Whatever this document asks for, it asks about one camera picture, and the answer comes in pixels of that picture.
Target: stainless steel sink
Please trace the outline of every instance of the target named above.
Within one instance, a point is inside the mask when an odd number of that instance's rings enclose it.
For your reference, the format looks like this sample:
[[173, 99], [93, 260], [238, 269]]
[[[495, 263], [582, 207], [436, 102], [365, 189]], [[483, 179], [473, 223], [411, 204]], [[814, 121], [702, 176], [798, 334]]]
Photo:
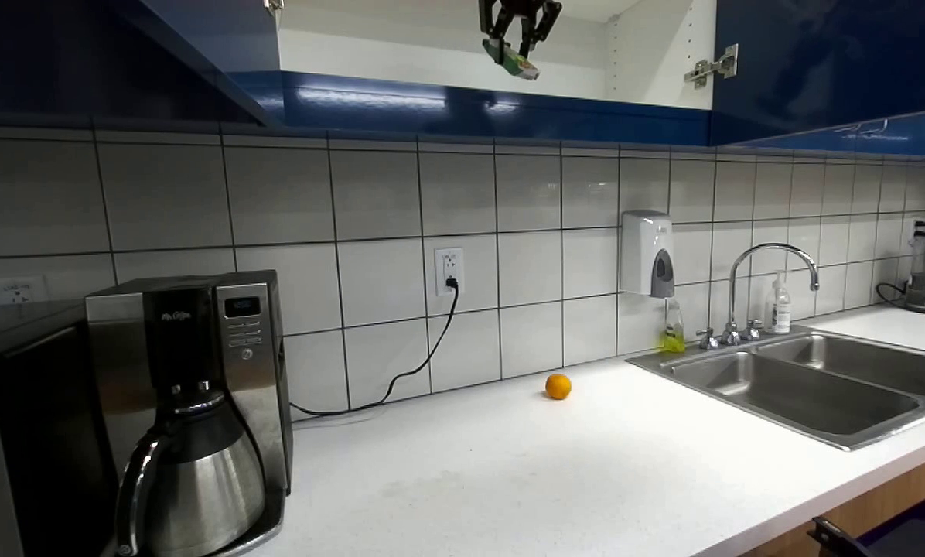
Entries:
[[838, 449], [925, 418], [925, 356], [817, 331], [662, 362], [659, 374]]

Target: coffee maker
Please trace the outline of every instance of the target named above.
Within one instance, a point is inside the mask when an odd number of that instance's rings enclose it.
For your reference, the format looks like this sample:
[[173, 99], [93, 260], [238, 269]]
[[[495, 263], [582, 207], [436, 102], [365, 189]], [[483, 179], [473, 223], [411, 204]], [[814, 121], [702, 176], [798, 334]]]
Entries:
[[114, 554], [238, 554], [282, 526], [291, 421], [275, 272], [142, 279], [87, 297], [121, 473]]

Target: orange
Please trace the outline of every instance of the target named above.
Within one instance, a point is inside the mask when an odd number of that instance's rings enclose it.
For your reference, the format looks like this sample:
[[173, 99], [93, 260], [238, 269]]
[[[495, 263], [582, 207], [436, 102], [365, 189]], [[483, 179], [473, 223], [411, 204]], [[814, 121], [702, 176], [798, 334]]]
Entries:
[[548, 399], [566, 399], [572, 393], [572, 378], [548, 374], [544, 393], [548, 393]]

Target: white tile wall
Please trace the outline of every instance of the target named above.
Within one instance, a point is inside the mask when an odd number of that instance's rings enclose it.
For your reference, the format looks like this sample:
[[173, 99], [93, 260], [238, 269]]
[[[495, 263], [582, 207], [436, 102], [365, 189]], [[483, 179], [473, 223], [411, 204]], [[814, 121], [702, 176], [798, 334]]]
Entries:
[[136, 275], [275, 269], [291, 390], [322, 412], [374, 402], [427, 356], [449, 309], [436, 248], [464, 248], [461, 313], [396, 396], [653, 353], [662, 300], [616, 294], [616, 210], [674, 217], [690, 337], [724, 325], [727, 272], [752, 241], [814, 254], [823, 291], [795, 257], [761, 254], [739, 269], [739, 325], [749, 306], [767, 316], [786, 269], [795, 319], [872, 303], [925, 220], [925, 161], [96, 136], [0, 130], [0, 285], [37, 275], [46, 297], [80, 297]]

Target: white countertop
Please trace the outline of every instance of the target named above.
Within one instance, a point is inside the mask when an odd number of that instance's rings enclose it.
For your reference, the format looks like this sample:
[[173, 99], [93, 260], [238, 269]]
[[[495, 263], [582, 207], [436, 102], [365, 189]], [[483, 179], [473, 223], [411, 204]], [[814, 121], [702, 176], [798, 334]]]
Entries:
[[[925, 316], [820, 328], [925, 350]], [[925, 421], [841, 452], [628, 362], [294, 430], [294, 492], [257, 557], [739, 554], [925, 461]]]

